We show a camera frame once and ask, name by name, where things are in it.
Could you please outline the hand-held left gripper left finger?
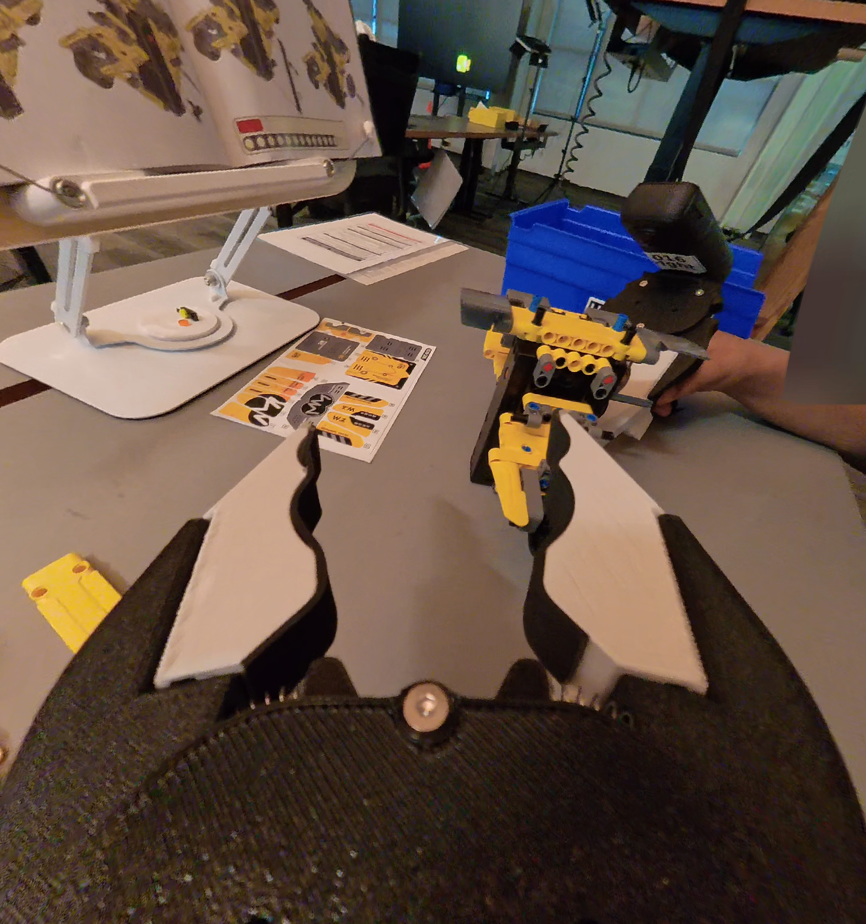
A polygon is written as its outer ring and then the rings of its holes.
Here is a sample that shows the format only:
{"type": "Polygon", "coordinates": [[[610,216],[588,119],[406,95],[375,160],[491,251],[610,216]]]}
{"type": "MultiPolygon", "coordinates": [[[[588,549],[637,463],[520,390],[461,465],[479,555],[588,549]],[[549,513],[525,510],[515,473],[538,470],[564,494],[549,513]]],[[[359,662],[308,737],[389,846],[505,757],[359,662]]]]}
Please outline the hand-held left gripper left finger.
{"type": "Polygon", "coordinates": [[[330,647],[336,608],[324,552],[314,427],[294,431],[208,512],[208,528],[154,676],[244,676],[292,689],[330,647]]]}

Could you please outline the yellow ribbed brick panel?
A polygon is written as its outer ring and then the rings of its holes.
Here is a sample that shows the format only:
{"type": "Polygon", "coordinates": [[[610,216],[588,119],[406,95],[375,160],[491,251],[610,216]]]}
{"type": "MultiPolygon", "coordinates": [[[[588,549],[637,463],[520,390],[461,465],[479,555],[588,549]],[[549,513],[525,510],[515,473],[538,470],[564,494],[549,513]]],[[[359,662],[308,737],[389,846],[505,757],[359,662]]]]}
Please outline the yellow ribbed brick panel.
{"type": "Polygon", "coordinates": [[[74,552],[24,578],[21,586],[72,653],[122,598],[91,562],[74,552]]]}

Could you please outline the yellow sticker sheet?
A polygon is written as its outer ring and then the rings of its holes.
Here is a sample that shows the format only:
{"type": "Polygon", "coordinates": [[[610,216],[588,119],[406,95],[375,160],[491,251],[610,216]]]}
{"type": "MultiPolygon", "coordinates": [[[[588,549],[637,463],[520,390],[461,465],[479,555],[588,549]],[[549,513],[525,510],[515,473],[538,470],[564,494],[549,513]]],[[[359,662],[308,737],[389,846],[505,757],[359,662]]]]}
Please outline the yellow sticker sheet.
{"type": "Polygon", "coordinates": [[[324,318],[212,416],[278,437],[314,426],[323,449],[369,463],[435,350],[324,318]]]}

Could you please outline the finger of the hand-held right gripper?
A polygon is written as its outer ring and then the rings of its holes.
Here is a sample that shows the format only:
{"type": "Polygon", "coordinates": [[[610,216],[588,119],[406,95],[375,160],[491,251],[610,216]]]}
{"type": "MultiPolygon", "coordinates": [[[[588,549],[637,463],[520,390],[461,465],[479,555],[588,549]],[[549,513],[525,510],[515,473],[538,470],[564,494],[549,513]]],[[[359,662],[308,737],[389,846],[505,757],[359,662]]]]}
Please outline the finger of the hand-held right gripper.
{"type": "Polygon", "coordinates": [[[643,437],[652,422],[650,406],[639,406],[621,401],[619,398],[650,400],[654,387],[670,369],[671,364],[681,357],[673,351],[663,351],[655,364],[633,364],[628,382],[616,393],[605,413],[598,419],[598,442],[609,443],[625,434],[635,440],[643,437]]]}

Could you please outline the person's right hand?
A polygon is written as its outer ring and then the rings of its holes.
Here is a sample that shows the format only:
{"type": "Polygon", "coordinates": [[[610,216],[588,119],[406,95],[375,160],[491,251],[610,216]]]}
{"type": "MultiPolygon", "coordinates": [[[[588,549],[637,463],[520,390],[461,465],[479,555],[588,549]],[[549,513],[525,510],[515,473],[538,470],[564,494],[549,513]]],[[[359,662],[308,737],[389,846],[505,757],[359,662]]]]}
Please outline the person's right hand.
{"type": "Polygon", "coordinates": [[[653,413],[659,418],[669,417],[680,398],[704,392],[729,393],[738,386],[751,357],[761,344],[750,338],[717,331],[707,348],[708,358],[700,361],[692,372],[682,375],[669,385],[655,400],[653,413]]]}

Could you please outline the blue plastic bin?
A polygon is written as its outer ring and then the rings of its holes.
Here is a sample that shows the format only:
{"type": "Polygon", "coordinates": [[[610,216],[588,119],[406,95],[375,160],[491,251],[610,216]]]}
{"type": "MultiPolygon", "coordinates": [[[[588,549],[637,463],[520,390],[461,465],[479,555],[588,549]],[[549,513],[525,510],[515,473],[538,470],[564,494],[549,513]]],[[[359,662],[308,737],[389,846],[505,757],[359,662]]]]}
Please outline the blue plastic bin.
{"type": "MultiPolygon", "coordinates": [[[[595,206],[577,210],[566,200],[546,202],[511,215],[500,291],[546,296],[557,308],[584,308],[604,301],[645,272],[658,271],[628,234],[619,215],[595,206]]],[[[751,336],[764,304],[753,288],[763,256],[730,245],[733,265],[723,285],[719,329],[751,336]]]]}

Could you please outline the small wooden table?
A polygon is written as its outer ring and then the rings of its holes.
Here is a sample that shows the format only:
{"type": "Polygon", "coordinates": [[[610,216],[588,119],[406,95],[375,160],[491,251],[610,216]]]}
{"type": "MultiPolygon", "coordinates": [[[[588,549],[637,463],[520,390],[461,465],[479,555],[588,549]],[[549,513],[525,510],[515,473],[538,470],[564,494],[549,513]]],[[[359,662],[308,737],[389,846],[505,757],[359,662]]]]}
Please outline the small wooden table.
{"type": "Polygon", "coordinates": [[[453,209],[477,220],[484,220],[487,214],[475,209],[478,179],[482,170],[483,146],[486,141],[499,141],[504,150],[511,152],[506,183],[497,195],[501,202],[522,204],[515,196],[515,182],[522,153],[542,149],[549,139],[558,133],[549,130],[548,125],[532,127],[519,123],[516,128],[494,128],[471,121],[458,115],[415,115],[411,116],[405,139],[409,141],[463,141],[459,172],[462,185],[453,202],[453,209]]]}

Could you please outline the printed paper sheet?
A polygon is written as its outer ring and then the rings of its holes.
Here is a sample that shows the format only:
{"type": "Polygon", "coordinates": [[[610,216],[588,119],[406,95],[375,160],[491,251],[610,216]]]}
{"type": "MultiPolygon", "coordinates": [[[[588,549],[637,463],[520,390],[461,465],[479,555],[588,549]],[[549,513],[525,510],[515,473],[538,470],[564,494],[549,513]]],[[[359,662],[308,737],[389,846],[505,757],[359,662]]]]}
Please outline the printed paper sheet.
{"type": "Polygon", "coordinates": [[[365,285],[427,266],[465,249],[448,238],[380,214],[302,225],[263,234],[260,238],[331,273],[365,285]]]}

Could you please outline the yellow toy brick model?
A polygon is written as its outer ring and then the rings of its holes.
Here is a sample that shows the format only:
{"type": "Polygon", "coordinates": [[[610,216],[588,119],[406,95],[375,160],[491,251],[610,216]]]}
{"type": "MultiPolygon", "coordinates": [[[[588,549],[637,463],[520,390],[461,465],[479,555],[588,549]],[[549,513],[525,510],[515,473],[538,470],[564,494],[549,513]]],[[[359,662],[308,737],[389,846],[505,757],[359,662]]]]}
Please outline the yellow toy brick model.
{"type": "Polygon", "coordinates": [[[505,519],[531,529],[522,473],[548,489],[552,415],[567,411],[596,423],[623,395],[633,366],[653,365],[665,352],[693,361],[707,351],[674,334],[648,329],[628,315],[599,308],[551,306],[546,297],[496,295],[463,288],[462,324],[485,332],[484,355],[496,378],[470,460],[470,479],[494,488],[505,519]]]}

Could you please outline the black computer monitor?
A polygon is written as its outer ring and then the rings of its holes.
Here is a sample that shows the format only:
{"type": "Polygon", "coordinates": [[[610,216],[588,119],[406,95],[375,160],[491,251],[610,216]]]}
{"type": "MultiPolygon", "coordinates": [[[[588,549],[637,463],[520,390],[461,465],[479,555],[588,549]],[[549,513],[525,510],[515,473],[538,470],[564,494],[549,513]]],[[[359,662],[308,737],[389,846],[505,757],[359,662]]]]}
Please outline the black computer monitor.
{"type": "Polygon", "coordinates": [[[401,1],[398,7],[397,46],[418,54],[421,77],[505,89],[523,1],[401,1]]]}

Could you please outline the instruction booklet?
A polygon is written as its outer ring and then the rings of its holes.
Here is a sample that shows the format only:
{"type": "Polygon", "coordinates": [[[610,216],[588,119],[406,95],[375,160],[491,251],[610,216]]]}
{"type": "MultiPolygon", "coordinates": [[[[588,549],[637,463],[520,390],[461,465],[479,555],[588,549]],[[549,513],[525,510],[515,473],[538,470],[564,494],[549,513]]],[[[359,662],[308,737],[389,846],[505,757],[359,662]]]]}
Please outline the instruction booklet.
{"type": "Polygon", "coordinates": [[[380,154],[349,2],[0,1],[0,186],[380,154]]]}

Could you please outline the white book stand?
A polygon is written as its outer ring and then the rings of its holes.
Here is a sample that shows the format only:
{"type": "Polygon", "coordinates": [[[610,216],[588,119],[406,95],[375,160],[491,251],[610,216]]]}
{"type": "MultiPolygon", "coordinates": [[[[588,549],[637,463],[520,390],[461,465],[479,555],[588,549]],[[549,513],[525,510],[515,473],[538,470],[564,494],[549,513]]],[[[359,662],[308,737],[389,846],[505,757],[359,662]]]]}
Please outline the white book stand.
{"type": "Polygon", "coordinates": [[[0,341],[0,364],[123,420],[177,410],[319,326],[317,313],[233,280],[269,208],[345,191],[353,156],[259,167],[24,179],[13,231],[59,242],[51,321],[0,341]],[[88,309],[97,236],[245,206],[203,274],[88,309]]]}

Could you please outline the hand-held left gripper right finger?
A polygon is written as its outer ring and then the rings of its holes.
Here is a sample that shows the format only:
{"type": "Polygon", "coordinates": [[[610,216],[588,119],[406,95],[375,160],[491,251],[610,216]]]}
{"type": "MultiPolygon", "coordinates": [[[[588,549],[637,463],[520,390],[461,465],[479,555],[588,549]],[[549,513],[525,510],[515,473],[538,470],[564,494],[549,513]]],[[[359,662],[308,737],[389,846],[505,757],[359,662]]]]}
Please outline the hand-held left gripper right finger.
{"type": "Polygon", "coordinates": [[[549,697],[602,707],[626,676],[704,695],[663,510],[571,414],[553,418],[547,462],[522,625],[549,697]]]}

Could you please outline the person's right forearm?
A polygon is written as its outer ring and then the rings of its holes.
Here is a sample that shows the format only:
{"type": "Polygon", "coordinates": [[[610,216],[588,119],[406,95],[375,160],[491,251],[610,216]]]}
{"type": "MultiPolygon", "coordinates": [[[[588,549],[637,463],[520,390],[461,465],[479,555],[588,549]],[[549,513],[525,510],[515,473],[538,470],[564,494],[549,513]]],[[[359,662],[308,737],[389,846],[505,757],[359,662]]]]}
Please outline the person's right forearm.
{"type": "Polygon", "coordinates": [[[753,413],[789,433],[834,449],[866,471],[866,405],[816,405],[783,397],[789,354],[755,340],[749,353],[750,382],[740,399],[753,413]]]}

